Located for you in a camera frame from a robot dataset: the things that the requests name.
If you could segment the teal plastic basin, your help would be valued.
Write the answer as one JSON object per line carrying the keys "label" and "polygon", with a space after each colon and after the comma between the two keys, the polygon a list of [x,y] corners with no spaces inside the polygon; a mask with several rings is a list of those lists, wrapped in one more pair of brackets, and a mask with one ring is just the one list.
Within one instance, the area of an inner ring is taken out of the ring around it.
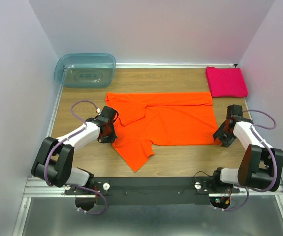
{"label": "teal plastic basin", "polygon": [[54,79],[70,88],[103,88],[111,84],[116,60],[108,53],[73,53],[62,56]]}

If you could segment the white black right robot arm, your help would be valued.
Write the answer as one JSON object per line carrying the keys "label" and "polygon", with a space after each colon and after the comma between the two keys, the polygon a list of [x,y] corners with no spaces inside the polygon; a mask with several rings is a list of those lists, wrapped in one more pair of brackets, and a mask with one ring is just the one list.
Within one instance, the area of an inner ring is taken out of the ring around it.
{"label": "white black right robot arm", "polygon": [[243,117],[240,105],[227,107],[226,120],[213,134],[213,139],[229,147],[238,139],[245,154],[238,169],[219,167],[213,172],[210,187],[220,193],[228,186],[240,186],[257,192],[275,192],[279,188],[283,151],[272,147],[256,130],[257,125]]}

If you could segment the orange t shirt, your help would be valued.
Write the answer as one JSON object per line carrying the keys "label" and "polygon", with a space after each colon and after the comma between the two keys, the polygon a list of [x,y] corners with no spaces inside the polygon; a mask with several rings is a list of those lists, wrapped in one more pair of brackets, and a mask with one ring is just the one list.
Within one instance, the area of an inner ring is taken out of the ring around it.
{"label": "orange t shirt", "polygon": [[107,93],[106,105],[119,116],[112,147],[137,172],[154,154],[152,145],[216,145],[213,99],[196,93]]}

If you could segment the folded pink t shirt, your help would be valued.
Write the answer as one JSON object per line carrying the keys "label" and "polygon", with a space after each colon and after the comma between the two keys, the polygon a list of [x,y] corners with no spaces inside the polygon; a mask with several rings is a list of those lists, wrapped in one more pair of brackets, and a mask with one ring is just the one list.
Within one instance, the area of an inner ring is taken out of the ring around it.
{"label": "folded pink t shirt", "polygon": [[246,98],[248,90],[240,68],[206,68],[206,77],[213,98]]}

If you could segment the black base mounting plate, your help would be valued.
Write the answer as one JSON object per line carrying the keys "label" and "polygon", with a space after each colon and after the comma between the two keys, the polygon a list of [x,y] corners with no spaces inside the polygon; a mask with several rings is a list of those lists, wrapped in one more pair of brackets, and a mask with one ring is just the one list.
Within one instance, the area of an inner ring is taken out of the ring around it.
{"label": "black base mounting plate", "polygon": [[239,193],[232,184],[216,182],[213,177],[95,177],[87,187],[65,188],[76,197],[76,206],[91,210],[95,205],[173,205],[213,204],[227,209],[231,195]]}

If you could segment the aluminium frame rail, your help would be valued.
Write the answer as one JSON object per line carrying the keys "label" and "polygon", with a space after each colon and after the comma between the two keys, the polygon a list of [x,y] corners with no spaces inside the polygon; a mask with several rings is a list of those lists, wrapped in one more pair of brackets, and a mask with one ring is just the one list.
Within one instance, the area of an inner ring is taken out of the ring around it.
{"label": "aluminium frame rail", "polygon": [[[186,190],[193,190],[194,193],[208,193],[209,197],[215,197],[215,196],[229,196],[230,191],[223,190],[220,193],[211,193],[210,190],[203,190],[197,189],[193,187],[192,185],[187,187],[181,187],[180,190],[176,191],[177,195],[181,195],[182,193],[185,193]],[[248,190],[249,196],[259,196],[259,195],[273,195],[273,196],[283,196],[283,184],[281,183],[277,191],[275,192],[256,192],[253,190]],[[23,197],[26,198],[56,198],[56,197],[80,197],[80,198],[93,198],[95,195],[92,193],[88,194],[82,194],[82,193],[76,193],[75,190],[71,191],[71,194],[66,193],[65,187],[49,187],[43,180],[36,178],[36,177],[29,177],[26,181]]]}

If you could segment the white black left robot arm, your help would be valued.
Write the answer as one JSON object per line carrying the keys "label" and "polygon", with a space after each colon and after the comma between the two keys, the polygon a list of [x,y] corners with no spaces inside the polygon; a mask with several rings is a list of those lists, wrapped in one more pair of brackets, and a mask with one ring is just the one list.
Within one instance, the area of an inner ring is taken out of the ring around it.
{"label": "white black left robot arm", "polygon": [[49,186],[76,185],[82,194],[92,191],[94,175],[81,168],[74,168],[76,151],[91,141],[112,143],[117,138],[114,123],[119,113],[108,106],[98,110],[98,115],[83,121],[74,131],[58,138],[46,137],[40,146],[31,174]]}

